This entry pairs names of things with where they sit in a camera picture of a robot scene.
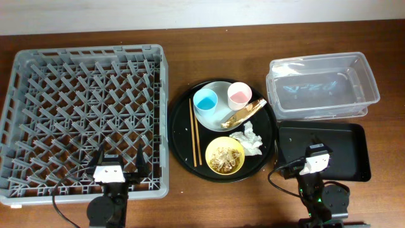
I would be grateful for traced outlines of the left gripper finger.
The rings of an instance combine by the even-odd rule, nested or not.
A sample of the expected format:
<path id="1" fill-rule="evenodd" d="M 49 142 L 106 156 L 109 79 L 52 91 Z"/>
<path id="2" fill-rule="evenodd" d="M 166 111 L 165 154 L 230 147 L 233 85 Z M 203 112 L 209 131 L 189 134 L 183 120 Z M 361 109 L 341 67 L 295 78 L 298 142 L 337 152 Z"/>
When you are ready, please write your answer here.
<path id="1" fill-rule="evenodd" d="M 99 149 L 94 153 L 93 159 L 89 162 L 88 167 L 96 167 L 102 163 L 104 156 L 104 145 L 100 145 Z"/>
<path id="2" fill-rule="evenodd" d="M 138 145 L 135 166 L 137 167 L 137 174 L 139 177 L 148 177 L 149 170 L 144 159 L 142 147 L 142 144 Z"/>

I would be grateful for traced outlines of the white tissue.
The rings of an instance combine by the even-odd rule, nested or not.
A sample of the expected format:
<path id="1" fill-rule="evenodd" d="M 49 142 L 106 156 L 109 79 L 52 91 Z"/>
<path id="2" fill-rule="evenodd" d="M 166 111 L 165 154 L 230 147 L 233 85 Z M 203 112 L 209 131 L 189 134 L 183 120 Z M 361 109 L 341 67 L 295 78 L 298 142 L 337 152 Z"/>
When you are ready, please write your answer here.
<path id="1" fill-rule="evenodd" d="M 246 156 L 262 155 L 259 148 L 263 145 L 262 138 L 253 132 L 250 121 L 244 124 L 244 132 L 234 132 L 229 137 L 237 140 L 242 145 Z"/>

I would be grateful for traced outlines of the food scraps and rice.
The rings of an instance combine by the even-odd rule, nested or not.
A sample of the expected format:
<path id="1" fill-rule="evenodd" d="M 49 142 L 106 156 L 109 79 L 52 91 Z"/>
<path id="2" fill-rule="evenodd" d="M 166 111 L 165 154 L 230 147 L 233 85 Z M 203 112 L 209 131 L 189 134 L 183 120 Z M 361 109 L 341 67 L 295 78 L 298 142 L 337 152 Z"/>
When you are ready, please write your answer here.
<path id="1" fill-rule="evenodd" d="M 240 164 L 241 153 L 232 148 L 217 148 L 209 160 L 210 167 L 220 174 L 234 172 Z"/>

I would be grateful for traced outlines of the yellow bowl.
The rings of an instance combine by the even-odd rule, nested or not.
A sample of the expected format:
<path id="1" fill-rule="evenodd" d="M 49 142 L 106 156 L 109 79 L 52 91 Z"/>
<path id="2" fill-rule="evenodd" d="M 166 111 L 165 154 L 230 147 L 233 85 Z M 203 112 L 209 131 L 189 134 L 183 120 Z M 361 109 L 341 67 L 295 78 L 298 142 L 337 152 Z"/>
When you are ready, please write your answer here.
<path id="1" fill-rule="evenodd" d="M 220 174 L 218 172 L 215 172 L 210 167 L 209 160 L 211 158 L 212 153 L 217 148 L 232 148 L 232 149 L 236 149 L 237 151 L 239 151 L 242 154 L 241 158 L 240 158 L 240 164 L 234 172 L 232 172 L 230 174 Z M 220 174 L 220 175 L 232 175 L 232 174 L 235 174 L 236 172 L 238 172 L 241 169 L 241 167 L 243 166 L 245 157 L 246 157 L 242 145 L 237 140 L 232 139 L 231 137 L 218 137 L 218 138 L 212 140 L 208 144 L 208 147 L 206 148 L 205 156 L 206 156 L 206 163 L 208 164 L 208 167 L 213 172 L 215 172 L 216 174 Z"/>

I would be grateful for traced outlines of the gold foil wrapper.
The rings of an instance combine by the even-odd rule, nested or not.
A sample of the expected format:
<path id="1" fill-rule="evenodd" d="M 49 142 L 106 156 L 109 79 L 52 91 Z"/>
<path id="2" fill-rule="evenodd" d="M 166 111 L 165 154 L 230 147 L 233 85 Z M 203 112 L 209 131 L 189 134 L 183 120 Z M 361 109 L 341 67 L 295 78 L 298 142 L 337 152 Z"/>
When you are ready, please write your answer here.
<path id="1" fill-rule="evenodd" d="M 237 111 L 232 115 L 225 123 L 222 123 L 220 126 L 222 129 L 229 129 L 232 127 L 237 127 L 242 122 L 251 118 L 256 114 L 260 109 L 262 109 L 267 104 L 267 101 L 264 98 L 260 98 L 252 103 L 246 105 L 243 109 Z"/>

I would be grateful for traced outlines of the wooden chopstick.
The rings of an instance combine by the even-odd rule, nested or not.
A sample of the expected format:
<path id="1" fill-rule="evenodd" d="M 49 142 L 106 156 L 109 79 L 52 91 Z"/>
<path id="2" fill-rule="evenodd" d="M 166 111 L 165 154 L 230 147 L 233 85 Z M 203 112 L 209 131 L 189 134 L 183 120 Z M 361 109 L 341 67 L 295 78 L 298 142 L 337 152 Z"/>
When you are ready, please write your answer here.
<path id="1" fill-rule="evenodd" d="M 190 127 L 191 127 L 191 138 L 192 138 L 193 163 L 194 163 L 194 167 L 197 167 L 196 146 L 195 146 L 195 139 L 194 139 L 194 117 L 193 117 L 192 103 L 191 103 L 190 98 L 189 98 L 189 115 L 190 115 Z"/>
<path id="2" fill-rule="evenodd" d="M 193 117 L 194 117 L 194 123 L 195 123 L 195 128 L 196 128 L 196 141 L 197 141 L 197 152 L 198 152 L 199 165 L 202 165 L 201 147 L 200 147 L 200 140 L 199 140 L 199 126 L 198 126 L 198 121 L 197 121 L 195 112 L 193 112 Z"/>

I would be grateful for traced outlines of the light grey plate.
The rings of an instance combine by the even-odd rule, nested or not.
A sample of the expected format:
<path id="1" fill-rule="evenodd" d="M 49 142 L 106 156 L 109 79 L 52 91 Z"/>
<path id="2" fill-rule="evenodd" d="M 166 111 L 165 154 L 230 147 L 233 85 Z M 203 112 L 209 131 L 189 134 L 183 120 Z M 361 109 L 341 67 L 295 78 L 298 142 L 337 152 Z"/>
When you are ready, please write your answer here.
<path id="1" fill-rule="evenodd" d="M 205 128 L 215 132 L 224 132 L 235 128 L 232 127 L 229 129 L 222 129 L 220 126 L 222 123 L 225 123 L 232 115 L 234 115 L 237 112 L 231 110 L 228 107 L 227 90 L 231 84 L 233 83 L 225 81 L 214 81 L 209 82 L 208 84 L 204 85 L 201 88 L 201 89 L 211 89 L 218 96 L 218 104 L 216 106 L 216 110 L 214 114 L 209 117 L 200 116 L 200 114 L 198 114 L 194 106 L 194 111 L 196 112 L 197 120 Z"/>

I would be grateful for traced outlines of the blue plastic cup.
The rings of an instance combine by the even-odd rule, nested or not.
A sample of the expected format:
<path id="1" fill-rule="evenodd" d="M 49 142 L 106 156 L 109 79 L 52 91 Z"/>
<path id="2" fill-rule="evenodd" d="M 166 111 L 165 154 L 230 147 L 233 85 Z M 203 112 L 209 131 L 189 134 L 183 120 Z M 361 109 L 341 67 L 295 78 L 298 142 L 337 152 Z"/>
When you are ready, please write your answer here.
<path id="1" fill-rule="evenodd" d="M 193 96 L 193 103 L 200 116 L 209 117 L 216 110 L 218 96 L 211 89 L 200 89 Z"/>

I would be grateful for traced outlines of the pink plastic cup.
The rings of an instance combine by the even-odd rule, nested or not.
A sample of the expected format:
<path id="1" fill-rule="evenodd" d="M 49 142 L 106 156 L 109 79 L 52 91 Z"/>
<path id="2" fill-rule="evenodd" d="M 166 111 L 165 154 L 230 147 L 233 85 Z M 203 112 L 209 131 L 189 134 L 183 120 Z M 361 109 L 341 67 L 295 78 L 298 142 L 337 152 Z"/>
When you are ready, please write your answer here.
<path id="1" fill-rule="evenodd" d="M 228 107 L 233 111 L 243 109 L 252 97 L 251 88 L 243 82 L 231 84 L 227 90 Z"/>

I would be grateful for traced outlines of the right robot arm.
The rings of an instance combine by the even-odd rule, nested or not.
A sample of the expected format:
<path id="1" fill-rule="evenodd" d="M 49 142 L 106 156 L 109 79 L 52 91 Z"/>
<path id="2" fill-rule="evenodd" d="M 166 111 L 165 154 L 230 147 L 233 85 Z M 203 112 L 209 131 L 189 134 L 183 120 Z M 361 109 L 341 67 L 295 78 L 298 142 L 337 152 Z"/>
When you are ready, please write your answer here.
<path id="1" fill-rule="evenodd" d="M 345 223 L 349 216 L 349 187 L 332 180 L 325 182 L 319 172 L 299 175 L 303 165 L 304 160 L 299 158 L 278 167 L 282 172 L 292 171 L 298 183 L 298 198 L 308 211 L 308 218 L 299 219 L 298 228 L 371 226 L 364 222 Z"/>

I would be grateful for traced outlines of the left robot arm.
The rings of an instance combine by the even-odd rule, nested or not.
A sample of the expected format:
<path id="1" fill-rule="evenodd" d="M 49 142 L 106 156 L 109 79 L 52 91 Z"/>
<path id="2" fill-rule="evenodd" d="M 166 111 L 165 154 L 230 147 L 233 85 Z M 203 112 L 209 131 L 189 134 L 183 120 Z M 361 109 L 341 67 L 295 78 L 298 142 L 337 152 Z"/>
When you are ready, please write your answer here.
<path id="1" fill-rule="evenodd" d="M 88 174 L 103 188 L 103 195 L 94 198 L 87 207 L 90 227 L 125 227 L 128 189 L 149 175 L 142 146 L 137 148 L 136 172 L 125 173 L 121 155 L 107 155 L 100 146 L 90 161 Z"/>

